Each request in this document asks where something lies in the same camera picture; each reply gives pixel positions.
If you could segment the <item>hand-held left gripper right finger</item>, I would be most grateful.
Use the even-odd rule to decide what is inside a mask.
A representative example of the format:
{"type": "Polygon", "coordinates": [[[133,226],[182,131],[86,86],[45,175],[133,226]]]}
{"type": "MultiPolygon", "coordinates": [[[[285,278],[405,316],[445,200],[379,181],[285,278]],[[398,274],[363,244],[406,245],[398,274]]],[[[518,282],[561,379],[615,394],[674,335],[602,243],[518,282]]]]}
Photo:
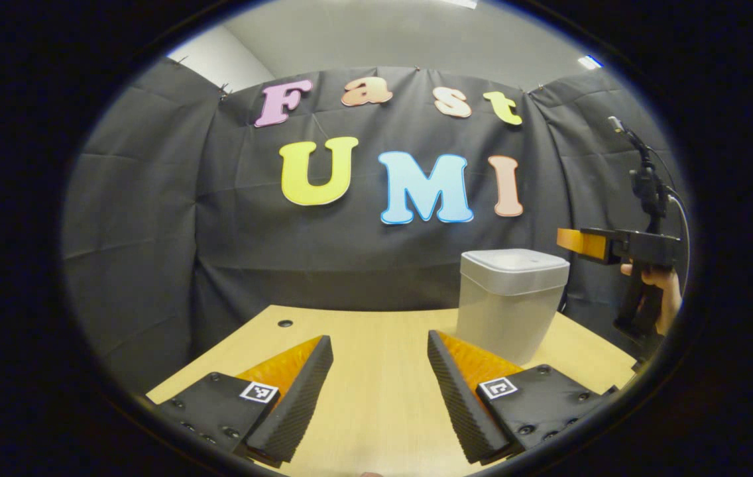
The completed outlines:
{"type": "Polygon", "coordinates": [[[429,330],[427,354],[470,464],[492,464],[551,440],[618,389],[592,392],[549,364],[519,368],[440,330],[429,330]]]}

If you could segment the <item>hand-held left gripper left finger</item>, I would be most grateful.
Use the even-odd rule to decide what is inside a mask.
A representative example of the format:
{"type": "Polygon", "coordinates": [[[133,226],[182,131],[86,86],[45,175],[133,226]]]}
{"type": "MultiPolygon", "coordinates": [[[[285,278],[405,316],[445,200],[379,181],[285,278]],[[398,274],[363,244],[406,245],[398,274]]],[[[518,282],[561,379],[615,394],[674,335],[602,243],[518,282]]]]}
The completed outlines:
{"type": "Polygon", "coordinates": [[[156,410],[196,441],[279,468],[303,441],[332,363],[331,338],[318,335],[236,376],[208,372],[156,410]]]}

